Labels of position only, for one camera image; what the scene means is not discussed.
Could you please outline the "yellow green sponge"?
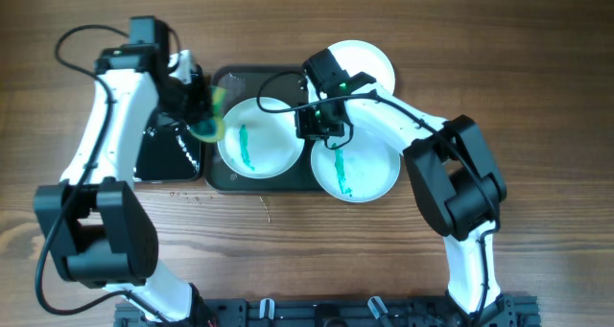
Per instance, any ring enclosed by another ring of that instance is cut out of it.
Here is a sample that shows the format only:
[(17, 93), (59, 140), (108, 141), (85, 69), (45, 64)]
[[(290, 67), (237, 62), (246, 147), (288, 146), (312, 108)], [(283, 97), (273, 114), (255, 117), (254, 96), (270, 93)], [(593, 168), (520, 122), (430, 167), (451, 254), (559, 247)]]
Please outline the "yellow green sponge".
[(224, 97), (226, 90), (219, 86), (212, 86), (211, 115), (189, 127), (193, 137), (204, 143), (216, 143), (224, 138)]

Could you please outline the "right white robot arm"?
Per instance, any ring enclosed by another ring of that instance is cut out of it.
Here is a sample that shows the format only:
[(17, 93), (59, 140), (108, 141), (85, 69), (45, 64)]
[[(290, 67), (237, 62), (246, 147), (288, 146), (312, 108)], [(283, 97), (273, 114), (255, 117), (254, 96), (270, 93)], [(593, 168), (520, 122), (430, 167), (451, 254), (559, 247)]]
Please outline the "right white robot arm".
[(507, 187), (477, 124), (422, 112), (364, 72), (323, 82), (306, 76), (304, 85), (310, 102), (297, 110), (301, 132), (322, 138), (331, 125), (361, 128), (404, 159), (416, 206), (444, 240), (447, 294), (471, 322), (484, 323), (501, 293), (493, 236)]

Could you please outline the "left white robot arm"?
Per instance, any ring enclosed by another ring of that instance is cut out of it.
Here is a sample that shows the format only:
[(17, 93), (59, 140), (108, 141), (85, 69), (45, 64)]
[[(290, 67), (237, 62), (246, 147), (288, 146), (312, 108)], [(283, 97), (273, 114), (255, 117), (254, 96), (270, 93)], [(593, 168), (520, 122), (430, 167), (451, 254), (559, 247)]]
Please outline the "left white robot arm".
[[(154, 224), (133, 192), (143, 132), (155, 110), (181, 124), (208, 114), (201, 68), (189, 51), (152, 45), (107, 49), (90, 72), (95, 98), (81, 143), (59, 183), (40, 186), (34, 210), (45, 241), (35, 270), (38, 304), (76, 315), (122, 296), (152, 323), (215, 326), (198, 289), (158, 258)], [(53, 307), (42, 279), (53, 259), (60, 278), (105, 295), (72, 309)]]

